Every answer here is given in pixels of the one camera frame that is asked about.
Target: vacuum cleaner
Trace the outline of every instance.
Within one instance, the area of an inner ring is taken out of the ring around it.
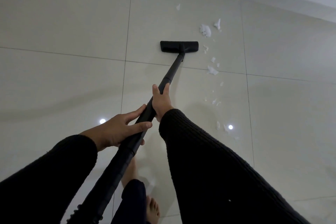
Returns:
[[[160,46],[162,52],[178,53],[177,58],[158,87],[160,94],[162,94],[166,84],[172,82],[185,54],[198,51],[198,42],[161,41]],[[136,123],[152,121],[154,119],[156,112],[152,107],[152,101],[153,97],[149,100],[146,109],[141,113]],[[84,202],[78,205],[78,209],[74,210],[74,213],[70,215],[70,219],[67,220],[68,224],[98,224],[103,219],[104,210],[118,187],[131,159],[137,153],[146,132],[143,131],[129,136],[120,144],[117,153]]]

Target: person's left hand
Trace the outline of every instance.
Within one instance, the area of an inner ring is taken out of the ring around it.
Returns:
[[[95,142],[98,151],[104,150],[109,146],[119,146],[126,137],[140,133],[152,127],[152,123],[149,121],[128,125],[130,121],[139,117],[145,108],[146,105],[143,104],[136,111],[125,114],[117,114],[107,122],[94,128],[90,128],[80,133],[80,135],[90,137],[92,141]]]

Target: dark blue pants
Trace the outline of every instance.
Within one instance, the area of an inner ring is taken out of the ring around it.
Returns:
[[[137,179],[129,181],[121,198],[111,224],[150,224],[146,222],[146,189],[143,182]]]

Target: bare foot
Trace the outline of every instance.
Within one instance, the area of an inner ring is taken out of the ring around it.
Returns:
[[[160,218],[159,205],[155,199],[151,198],[150,196],[147,196],[146,217],[150,224],[158,224]]]
[[[128,182],[133,179],[138,179],[137,161],[135,157],[132,158],[131,162],[129,163],[123,175],[123,178],[121,178],[121,184],[125,188]]]

